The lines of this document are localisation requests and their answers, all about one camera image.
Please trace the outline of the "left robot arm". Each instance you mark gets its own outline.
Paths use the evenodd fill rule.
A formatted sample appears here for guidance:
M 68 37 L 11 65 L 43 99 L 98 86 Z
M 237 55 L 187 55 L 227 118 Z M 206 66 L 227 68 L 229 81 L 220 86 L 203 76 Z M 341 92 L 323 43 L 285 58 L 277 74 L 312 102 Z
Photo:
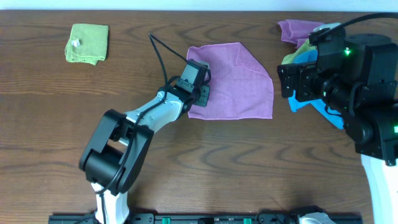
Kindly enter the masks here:
M 205 107 L 210 80 L 210 72 L 175 76 L 140 108 L 105 112 L 79 160 L 95 190 L 97 223 L 127 221 L 127 192 L 141 171 L 154 134 L 193 105 Z

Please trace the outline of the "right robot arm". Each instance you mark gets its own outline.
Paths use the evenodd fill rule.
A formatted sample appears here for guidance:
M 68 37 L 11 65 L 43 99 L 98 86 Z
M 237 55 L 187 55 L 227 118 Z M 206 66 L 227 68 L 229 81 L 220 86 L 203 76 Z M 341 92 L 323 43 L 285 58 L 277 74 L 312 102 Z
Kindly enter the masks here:
M 336 34 L 317 60 L 279 65 L 282 96 L 321 99 L 343 119 L 366 172 L 375 223 L 397 223 L 397 44 L 384 35 Z

